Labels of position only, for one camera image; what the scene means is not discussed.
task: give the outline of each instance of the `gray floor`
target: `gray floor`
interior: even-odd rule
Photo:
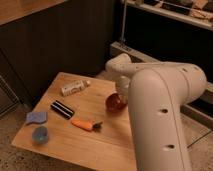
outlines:
[[[97,78],[113,79],[105,72]],[[0,118],[0,171],[89,170],[11,146],[11,141],[24,123],[27,112],[29,109],[20,104],[15,110]],[[182,115],[182,121],[188,145],[211,131],[185,115]],[[191,145],[189,155],[193,171],[213,171],[213,133]]]

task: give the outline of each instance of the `carrot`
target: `carrot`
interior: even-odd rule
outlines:
[[[93,123],[89,121],[79,120],[79,119],[71,119],[71,123],[81,129],[84,129],[86,131],[92,131],[93,130]]]

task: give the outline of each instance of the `blue object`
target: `blue object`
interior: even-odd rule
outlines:
[[[26,117],[26,124],[44,123],[47,121],[47,112],[29,112]]]
[[[32,139],[37,144],[45,144],[49,140],[48,130],[45,126],[40,126],[33,131]]]

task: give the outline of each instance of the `toy carrot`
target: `toy carrot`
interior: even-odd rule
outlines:
[[[92,131],[93,129],[98,129],[98,128],[101,128],[101,124],[103,122],[98,122],[98,123],[93,123],[93,122],[90,122],[90,121],[85,121],[85,120],[80,120],[80,119],[75,119],[75,118],[72,118],[71,119],[71,124],[81,128],[81,129],[84,129],[86,131]]]

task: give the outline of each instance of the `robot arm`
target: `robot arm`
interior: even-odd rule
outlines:
[[[127,54],[108,61],[106,70],[130,79],[128,107],[137,169],[190,171],[180,106],[204,92],[203,71],[185,63],[132,63]]]

